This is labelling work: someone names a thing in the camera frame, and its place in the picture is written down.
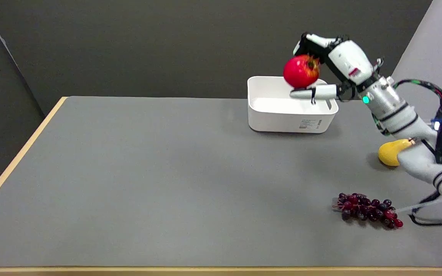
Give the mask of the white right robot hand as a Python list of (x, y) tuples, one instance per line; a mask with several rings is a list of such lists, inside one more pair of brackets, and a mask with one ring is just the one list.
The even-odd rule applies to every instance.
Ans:
[(379, 68), (383, 64), (380, 58), (376, 64), (370, 63), (361, 47), (347, 36), (324, 38), (302, 33), (293, 55), (302, 54), (318, 58), (340, 80), (340, 84), (311, 85), (293, 89), (289, 94), (291, 98), (310, 100), (312, 104), (319, 100), (340, 100), (347, 91), (351, 91), (353, 99), (379, 80)]

